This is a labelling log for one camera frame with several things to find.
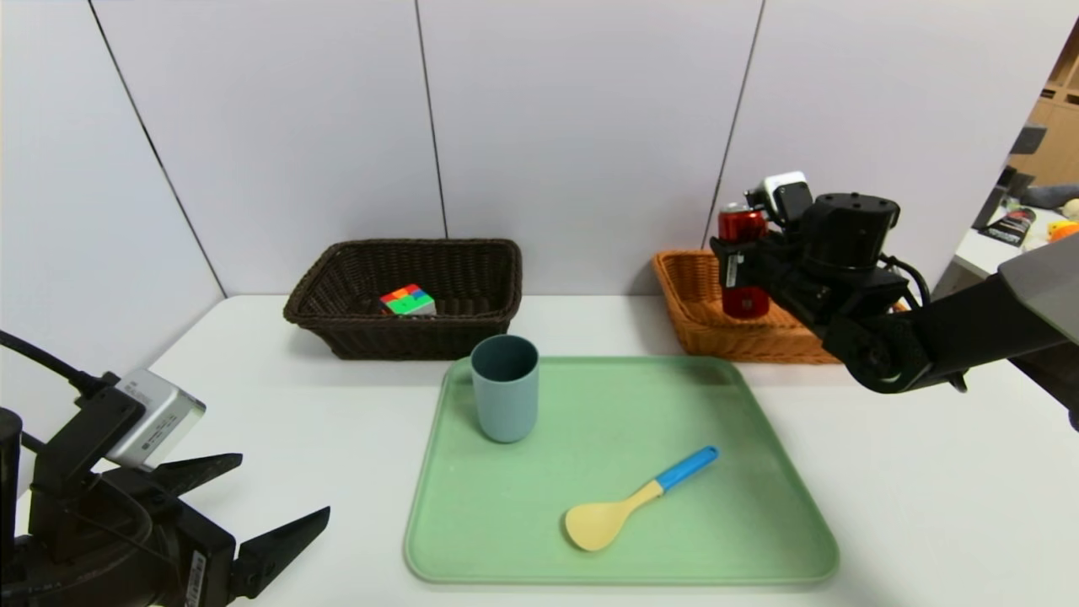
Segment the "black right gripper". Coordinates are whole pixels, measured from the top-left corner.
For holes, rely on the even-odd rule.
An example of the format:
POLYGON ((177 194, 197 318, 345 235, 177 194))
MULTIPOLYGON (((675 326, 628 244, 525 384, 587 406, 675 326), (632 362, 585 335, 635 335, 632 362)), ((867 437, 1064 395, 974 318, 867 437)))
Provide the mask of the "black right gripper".
POLYGON ((793 300, 801 232, 766 232, 747 242, 712 237, 709 245, 720 261, 722 287, 759 287, 775 301, 793 300))

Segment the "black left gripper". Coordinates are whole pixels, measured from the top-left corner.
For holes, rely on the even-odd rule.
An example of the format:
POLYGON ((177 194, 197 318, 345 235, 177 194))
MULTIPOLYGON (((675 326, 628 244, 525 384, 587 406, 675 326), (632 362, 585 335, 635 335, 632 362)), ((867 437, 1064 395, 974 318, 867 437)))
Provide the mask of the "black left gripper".
POLYGON ((326 529, 331 507, 240 544, 185 503, 238 469, 240 453, 32 484, 30 530, 13 542, 15 606, 228 606, 255 599, 326 529))

